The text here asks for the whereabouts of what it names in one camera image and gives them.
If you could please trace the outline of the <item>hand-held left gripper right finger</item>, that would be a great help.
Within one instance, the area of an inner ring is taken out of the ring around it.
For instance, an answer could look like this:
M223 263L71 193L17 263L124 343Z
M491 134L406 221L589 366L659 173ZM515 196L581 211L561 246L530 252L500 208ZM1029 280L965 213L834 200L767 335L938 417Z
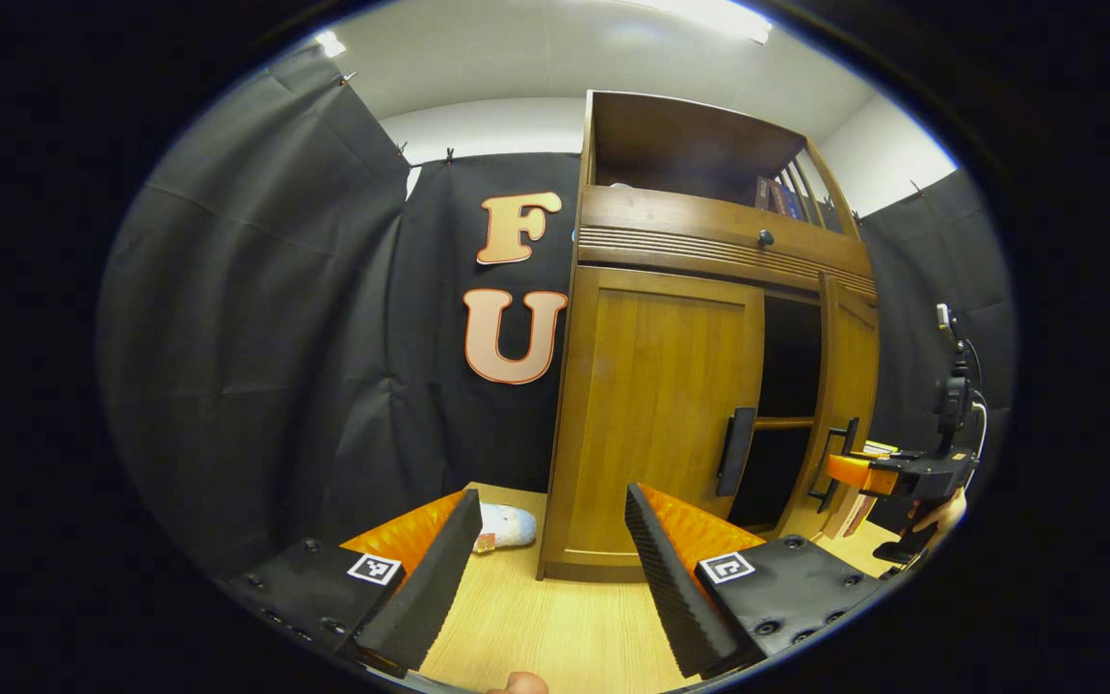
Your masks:
M686 677L717 678L797 648L885 584L798 533L765 541L640 483L626 491L624 519Z

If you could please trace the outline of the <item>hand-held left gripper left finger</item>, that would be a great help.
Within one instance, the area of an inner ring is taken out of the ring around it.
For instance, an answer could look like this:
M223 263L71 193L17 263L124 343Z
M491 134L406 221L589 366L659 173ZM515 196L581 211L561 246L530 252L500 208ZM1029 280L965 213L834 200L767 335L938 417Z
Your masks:
M349 541L300 540L220 587L304 648L403 677L440 636L481 527L480 493L462 489Z

